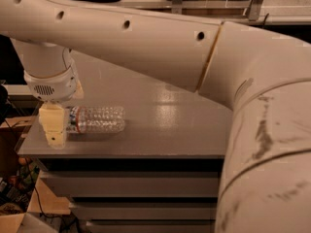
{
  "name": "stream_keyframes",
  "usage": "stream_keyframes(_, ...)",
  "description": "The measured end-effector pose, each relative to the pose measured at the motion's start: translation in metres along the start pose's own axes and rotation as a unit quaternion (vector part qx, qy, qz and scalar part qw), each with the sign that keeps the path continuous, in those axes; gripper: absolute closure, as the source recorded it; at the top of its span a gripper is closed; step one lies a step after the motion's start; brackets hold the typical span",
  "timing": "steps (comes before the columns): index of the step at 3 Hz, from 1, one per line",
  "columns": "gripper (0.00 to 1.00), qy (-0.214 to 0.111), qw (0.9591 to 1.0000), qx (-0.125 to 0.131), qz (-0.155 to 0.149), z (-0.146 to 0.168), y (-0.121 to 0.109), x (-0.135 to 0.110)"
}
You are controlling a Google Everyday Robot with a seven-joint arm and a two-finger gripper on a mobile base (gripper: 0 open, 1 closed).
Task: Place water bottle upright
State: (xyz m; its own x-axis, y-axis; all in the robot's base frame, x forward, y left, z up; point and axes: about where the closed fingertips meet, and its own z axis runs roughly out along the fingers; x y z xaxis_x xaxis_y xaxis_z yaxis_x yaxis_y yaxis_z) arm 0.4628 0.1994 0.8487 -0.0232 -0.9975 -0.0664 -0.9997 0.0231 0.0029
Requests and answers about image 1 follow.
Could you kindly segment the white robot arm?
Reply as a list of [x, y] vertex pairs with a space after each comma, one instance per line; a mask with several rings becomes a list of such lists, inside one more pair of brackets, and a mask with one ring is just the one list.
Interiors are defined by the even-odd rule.
[[311, 45], [205, 17], [1, 0], [0, 33], [58, 45], [218, 102], [233, 123], [217, 233], [310, 233]]

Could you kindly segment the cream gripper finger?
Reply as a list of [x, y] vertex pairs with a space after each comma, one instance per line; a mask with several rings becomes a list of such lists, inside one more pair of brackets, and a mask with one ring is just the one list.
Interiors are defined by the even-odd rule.
[[63, 148], [66, 141], [65, 109], [58, 103], [44, 103], [39, 109], [39, 122], [48, 144], [52, 148]]

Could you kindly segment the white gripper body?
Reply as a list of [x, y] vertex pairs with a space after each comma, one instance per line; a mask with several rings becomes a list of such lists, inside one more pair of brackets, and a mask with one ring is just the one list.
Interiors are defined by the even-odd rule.
[[81, 83], [74, 61], [69, 63], [69, 67], [50, 78], [36, 78], [24, 72], [24, 79], [32, 95], [43, 101], [61, 103], [68, 101], [75, 95], [82, 93]]

